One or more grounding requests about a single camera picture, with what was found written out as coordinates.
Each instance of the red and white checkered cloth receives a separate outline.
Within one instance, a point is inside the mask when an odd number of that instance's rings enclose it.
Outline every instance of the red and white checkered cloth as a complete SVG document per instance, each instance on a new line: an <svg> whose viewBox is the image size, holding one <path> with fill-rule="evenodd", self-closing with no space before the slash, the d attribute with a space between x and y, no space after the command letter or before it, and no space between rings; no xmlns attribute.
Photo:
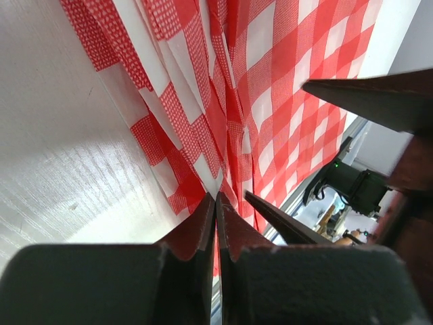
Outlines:
<svg viewBox="0 0 433 325"><path fill-rule="evenodd" d="M279 206L346 112L300 90L356 77L382 0L61 0L176 214L222 190Z"/></svg>

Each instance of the machine part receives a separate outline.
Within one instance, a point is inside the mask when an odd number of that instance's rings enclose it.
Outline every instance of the machine part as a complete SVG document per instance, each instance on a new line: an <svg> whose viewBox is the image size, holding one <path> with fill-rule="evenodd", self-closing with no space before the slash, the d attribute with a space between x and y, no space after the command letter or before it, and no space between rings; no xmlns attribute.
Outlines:
<svg viewBox="0 0 433 325"><path fill-rule="evenodd" d="M268 202L248 198L286 238L315 241ZM3 323L209 324L215 218L224 325L428 321L392 251L275 246L220 193L155 244L25 248L0 281Z"/></svg>
<svg viewBox="0 0 433 325"><path fill-rule="evenodd" d="M0 281L2 324L209 324L214 200L152 245L35 245Z"/></svg>
<svg viewBox="0 0 433 325"><path fill-rule="evenodd" d="M430 132L433 69L371 79L308 80L302 89L397 132Z"/></svg>
<svg viewBox="0 0 433 325"><path fill-rule="evenodd" d="M328 239L286 215L257 195L246 191L245 199L279 232L288 244L331 244Z"/></svg>
<svg viewBox="0 0 433 325"><path fill-rule="evenodd" d="M362 214L371 215L380 210L379 203L388 191L386 178L374 171L359 171L342 162L342 155L350 147L352 138L346 139L339 153L316 174L306 187L302 202L307 205L312 198L323 199L323 189L334 189L345 204Z"/></svg>

